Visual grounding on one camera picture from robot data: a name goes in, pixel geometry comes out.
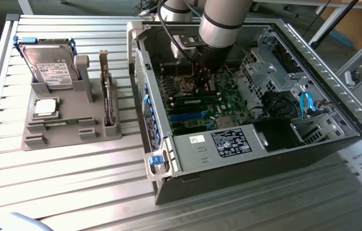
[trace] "aluminum table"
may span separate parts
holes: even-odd
[[[338,155],[297,171],[154,205],[127,69],[126,24],[139,17],[10,15],[0,41],[0,213],[19,212],[56,231],[362,230],[362,184]],[[119,85],[123,138],[20,150],[31,78],[12,37],[68,38],[99,51]]]

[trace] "blue latch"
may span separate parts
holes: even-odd
[[[38,38],[36,37],[23,37],[22,44],[36,44]]]
[[[150,103],[151,101],[150,101],[150,96],[149,96],[149,94],[146,94],[145,95],[145,98],[143,98],[143,103]]]
[[[150,157],[150,165],[161,165],[165,162],[165,157],[162,155],[154,155]]]
[[[22,49],[20,49],[20,47],[19,47],[19,36],[18,36],[18,35],[14,36],[14,47],[15,47],[16,50],[19,51],[19,53],[20,53],[20,55],[22,55],[22,58],[24,58]]]

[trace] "white sticker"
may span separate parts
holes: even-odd
[[[38,64],[38,66],[48,86],[71,84],[71,76],[66,63]]]
[[[201,103],[201,100],[190,100],[190,101],[185,101],[183,103]]]
[[[203,135],[190,136],[190,141],[191,143],[201,143],[201,142],[206,142],[206,139]]]

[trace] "gray floor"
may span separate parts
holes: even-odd
[[[70,0],[68,4],[60,4],[59,0],[32,0],[32,7],[35,14],[43,15],[133,15],[138,2],[139,0]],[[281,18],[304,34],[316,18],[314,9],[308,6],[290,6],[292,12],[289,12],[284,10],[281,4],[264,3],[257,12],[249,13],[249,17]],[[23,13],[18,0],[0,0],[0,34],[8,13]],[[313,37],[322,23],[324,20],[320,18],[306,35],[306,40]],[[356,54],[356,50],[341,44],[333,37],[325,39],[317,51],[334,71]]]

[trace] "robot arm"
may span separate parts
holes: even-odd
[[[253,0],[206,1],[199,25],[201,45],[197,46],[198,51],[194,57],[189,57],[190,60],[194,60],[195,94],[214,90],[213,84],[209,82],[213,74],[226,62],[252,3]],[[191,19],[191,11],[183,0],[163,0],[161,11],[166,21],[190,21]]]

